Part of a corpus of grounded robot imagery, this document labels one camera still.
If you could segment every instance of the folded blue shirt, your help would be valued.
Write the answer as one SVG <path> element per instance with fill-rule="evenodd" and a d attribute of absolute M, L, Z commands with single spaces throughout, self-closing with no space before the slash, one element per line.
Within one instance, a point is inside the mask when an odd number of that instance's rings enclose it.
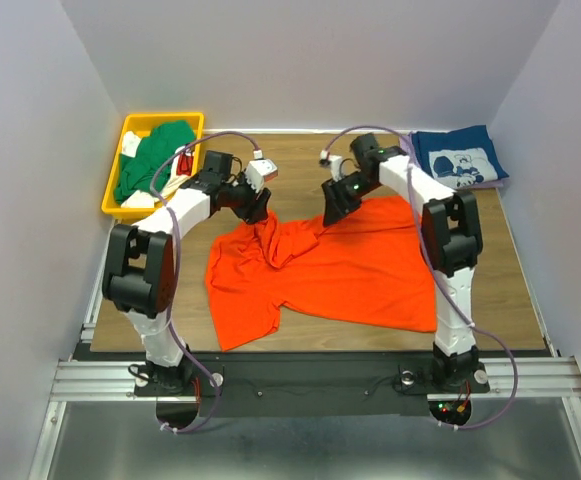
<path fill-rule="evenodd" d="M 421 168 L 440 183 L 462 188 L 508 178 L 499 165 L 485 125 L 448 133 L 412 134 Z"/>

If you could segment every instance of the green cloth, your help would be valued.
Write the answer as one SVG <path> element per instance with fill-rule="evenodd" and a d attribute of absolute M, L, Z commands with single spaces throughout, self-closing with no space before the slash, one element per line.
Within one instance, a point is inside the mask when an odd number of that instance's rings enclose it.
<path fill-rule="evenodd" d="M 150 193 L 150 181 L 157 169 L 163 165 L 177 148 L 195 139 L 195 134 L 185 120 L 164 123 L 142 138 L 134 158 L 119 154 L 121 173 L 119 183 L 114 189 L 114 199 L 121 205 L 134 192 L 141 190 Z M 170 168 L 164 168 L 157 177 L 155 187 L 158 191 L 168 183 Z"/>

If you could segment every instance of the orange t-shirt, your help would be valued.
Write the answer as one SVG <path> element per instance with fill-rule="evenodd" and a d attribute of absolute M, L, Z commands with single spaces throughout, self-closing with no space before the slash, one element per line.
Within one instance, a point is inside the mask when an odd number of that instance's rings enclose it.
<path fill-rule="evenodd" d="M 280 223 L 271 212 L 217 238 L 206 287 L 222 350 L 276 332 L 282 305 L 334 320 L 436 330 L 432 275 L 403 199 L 364 200 L 335 225 L 322 222 L 319 215 Z"/>

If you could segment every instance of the white wall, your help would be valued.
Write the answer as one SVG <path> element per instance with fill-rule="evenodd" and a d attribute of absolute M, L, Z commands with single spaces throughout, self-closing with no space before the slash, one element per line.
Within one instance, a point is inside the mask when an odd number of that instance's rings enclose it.
<path fill-rule="evenodd" d="M 27 478 L 77 341 L 119 127 L 59 2 L 0 2 L 0 480 Z"/>
<path fill-rule="evenodd" d="M 548 332 L 581 365 L 581 1 L 556 10 L 490 133 L 503 200 Z"/>
<path fill-rule="evenodd" d="M 557 0 L 62 0 L 115 105 L 215 128 L 490 120 Z"/>

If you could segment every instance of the white cloth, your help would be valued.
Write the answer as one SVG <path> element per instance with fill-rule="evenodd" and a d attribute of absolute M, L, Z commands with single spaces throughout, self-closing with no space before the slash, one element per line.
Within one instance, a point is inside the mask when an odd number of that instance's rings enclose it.
<path fill-rule="evenodd" d="M 154 208 L 155 201 L 156 198 L 148 192 L 137 190 L 121 204 L 121 208 Z"/>
<path fill-rule="evenodd" d="M 181 152 L 184 148 L 185 147 L 177 148 L 175 153 Z M 163 187 L 163 190 L 161 190 L 161 195 L 164 197 L 170 196 L 170 194 L 174 193 L 174 191 L 177 190 L 177 188 L 179 188 L 183 182 L 190 178 L 188 175 L 177 175 L 177 165 L 179 163 L 179 158 L 180 157 L 177 157 L 172 161 L 172 166 L 170 168 L 170 178 L 168 179 L 166 185 Z"/>
<path fill-rule="evenodd" d="M 123 136 L 123 140 L 121 141 L 121 153 L 134 158 L 134 156 L 137 154 L 137 147 L 139 146 L 139 142 L 141 142 L 140 137 L 137 137 L 133 132 L 126 132 L 126 134 Z M 130 152 L 131 155 L 125 153 L 125 147 L 127 147 L 126 151 Z M 176 152 L 182 151 L 183 148 L 184 147 L 179 147 Z M 161 195 L 163 195 L 165 198 L 176 192 L 176 190 L 183 184 L 183 182 L 190 178 L 188 175 L 177 175 L 178 163 L 179 157 L 172 161 L 172 165 L 170 167 L 170 178 L 160 192 Z M 153 197 L 148 192 L 137 190 L 121 204 L 121 208 L 154 208 L 154 204 L 158 201 L 158 198 Z"/>
<path fill-rule="evenodd" d="M 136 157 L 137 148 L 139 148 L 140 143 L 141 137 L 134 132 L 126 132 L 121 140 L 121 153 L 126 157 Z"/>

